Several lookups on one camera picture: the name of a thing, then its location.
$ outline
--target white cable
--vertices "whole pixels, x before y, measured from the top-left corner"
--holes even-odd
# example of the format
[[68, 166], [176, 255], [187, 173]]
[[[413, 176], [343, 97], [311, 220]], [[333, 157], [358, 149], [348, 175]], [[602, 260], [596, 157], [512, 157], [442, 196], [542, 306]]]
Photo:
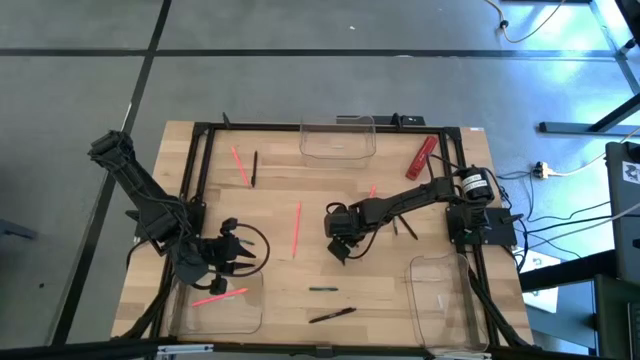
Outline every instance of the white cable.
[[606, 223], [609, 223], [609, 222], [612, 222], [614, 220], [620, 219], [621, 217], [627, 215], [628, 213], [632, 212], [633, 210], [635, 210], [635, 209], [637, 209], [639, 207], [640, 207], [640, 202], [635, 204], [635, 205], [633, 205], [632, 207], [628, 208], [627, 210], [619, 213], [618, 215], [609, 218], [609, 219], [601, 221], [601, 222], [599, 222], [597, 224], [589, 225], [589, 226], [584, 227], [582, 229], [573, 230], [573, 231], [569, 231], [568, 233], [565, 233], [565, 234], [562, 234], [562, 235], [554, 236], [551, 239], [548, 239], [548, 241], [554, 241], [554, 240], [560, 239], [562, 237], [569, 236], [571, 234], [576, 234], [576, 233], [579, 233], [579, 232], [582, 232], [582, 231], [585, 231], [585, 230], [593, 229], [594, 227], [597, 227], [597, 226], [600, 226], [600, 225], [604, 225]]
[[[500, 15], [500, 23], [502, 23], [505, 19], [504, 19], [504, 13], [502, 12], [502, 9], [500, 9], [500, 6], [498, 6], [496, 3], [494, 3], [492, 0], [484, 0], [486, 1], [489, 5], [493, 6], [497, 11], [498, 11], [498, 15]], [[507, 39], [508, 42], [512, 43], [512, 44], [517, 44], [519, 42], [525, 41], [528, 38], [530, 38], [531, 36], [533, 36], [533, 34], [537, 33], [538, 30], [540, 30], [544, 24], [546, 24], [549, 20], [551, 20], [551, 18], [553, 17], [553, 15], [556, 14], [556, 12], [560, 9], [560, 7], [566, 2], [567, 0], [562, 0], [560, 2], [560, 4], [558, 4], [558, 6], [555, 8], [555, 10], [553, 10], [553, 12], [551, 13], [551, 15], [549, 15], [549, 17], [547, 17], [542, 24], [540, 24], [535, 30], [533, 30], [532, 32], [530, 32], [527, 36], [523, 37], [520, 40], [511, 40], [509, 38], [509, 35], [507, 35], [507, 26], [502, 26], [502, 24], [500, 25], [500, 29], [502, 30], [502, 34], [504, 35], [504, 38]]]
[[[638, 131], [640, 131], [640, 127], [638, 127], [635, 130], [633, 130], [631, 133], [629, 133], [627, 136], [625, 136], [624, 139], [620, 140], [620, 142], [623, 143], [623, 142], [627, 141], [629, 138], [631, 138], [633, 135], [635, 135]], [[571, 176], [571, 175], [577, 174], [577, 173], [581, 172], [582, 170], [588, 168], [592, 164], [594, 164], [599, 159], [602, 159], [605, 154], [606, 153], [602, 153], [597, 158], [595, 158], [595, 159], [589, 161], [588, 163], [582, 165], [582, 167], [579, 167], [579, 168], [577, 168], [577, 169], [575, 169], [573, 171], [569, 171], [569, 172], [566, 172], [566, 173], [556, 172], [556, 171], [553, 171], [552, 169], [550, 169], [549, 175], [551, 175], [551, 176]]]

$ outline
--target black pen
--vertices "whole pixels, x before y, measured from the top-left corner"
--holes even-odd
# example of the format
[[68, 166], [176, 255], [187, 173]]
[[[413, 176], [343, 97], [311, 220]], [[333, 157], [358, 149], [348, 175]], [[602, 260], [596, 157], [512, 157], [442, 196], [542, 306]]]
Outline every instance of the black pen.
[[258, 150], [253, 153], [253, 175], [251, 175], [251, 187], [256, 187], [256, 169], [258, 168]]
[[333, 313], [333, 314], [324, 315], [324, 316], [320, 316], [319, 318], [311, 319], [311, 320], [309, 320], [309, 324], [317, 323], [318, 321], [329, 320], [331, 318], [334, 318], [334, 317], [340, 316], [340, 315], [350, 314], [350, 313], [352, 313], [354, 311], [356, 311], [356, 308], [342, 309], [342, 310], [340, 310], [340, 311], [338, 311], [336, 313]]

